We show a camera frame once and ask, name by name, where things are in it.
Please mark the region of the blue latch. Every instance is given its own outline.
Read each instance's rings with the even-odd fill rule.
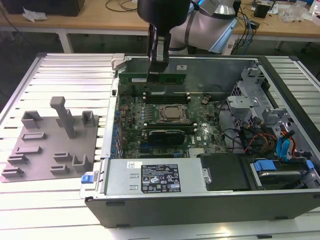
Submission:
[[[94,175],[82,175],[81,183],[82,184],[93,184],[94,183]]]
[[[279,137],[278,143],[276,145],[277,156],[282,158],[285,162],[289,162],[289,159],[287,158],[287,153],[288,153],[290,144],[291,142],[289,139]]]
[[[305,161],[305,164],[306,164],[306,166],[308,167],[308,169],[309,169],[309,170],[311,170],[311,169],[314,169],[314,168],[315,168],[315,166],[314,166],[314,164],[312,163],[312,161],[311,161],[311,160],[307,160],[307,161]]]
[[[274,161],[272,160],[258,160],[253,165],[257,172],[277,170]]]

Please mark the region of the warning label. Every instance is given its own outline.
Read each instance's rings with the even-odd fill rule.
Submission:
[[[178,164],[142,165],[141,191],[144,194],[181,192]]]

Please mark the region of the black box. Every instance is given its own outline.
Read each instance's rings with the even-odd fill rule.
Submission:
[[[76,17],[85,0],[1,0],[9,14],[22,14],[24,8],[47,15]]]
[[[255,10],[254,10],[254,13],[253,15],[256,17],[256,18],[262,18],[264,19],[270,9],[270,5],[265,5],[265,4],[257,4],[256,7],[255,7]]]

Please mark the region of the slotted metal surface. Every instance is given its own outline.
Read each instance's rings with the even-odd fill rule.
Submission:
[[[99,161],[110,99],[110,66],[111,54],[49,54],[38,59],[0,125],[0,172],[23,126],[24,111],[37,108],[40,115],[52,116],[55,112],[50,110],[49,102],[52,96],[59,95],[65,96],[73,115],[92,110],[100,116],[95,150],[95,160]],[[305,98],[313,99],[318,94],[307,93]],[[258,235],[272,235],[279,240],[316,240],[320,236],[320,208],[293,220],[106,229],[80,199],[80,181],[70,178],[0,183],[1,239],[252,240]]]
[[[268,56],[267,59],[320,130],[320,83],[318,80],[300,61],[293,61],[288,56]],[[270,93],[277,105],[283,108],[284,104],[275,90],[271,88]]]

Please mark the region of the table leg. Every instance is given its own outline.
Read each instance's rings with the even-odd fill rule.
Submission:
[[[74,52],[74,49],[72,47],[69,35],[66,32],[58,32],[58,35],[59,35],[64,53],[72,54]]]
[[[238,35],[231,35],[221,55],[231,55],[232,49],[234,48],[234,45],[237,40],[238,40]]]
[[[280,51],[284,43],[285,41],[278,41],[278,43],[276,44],[275,50]]]

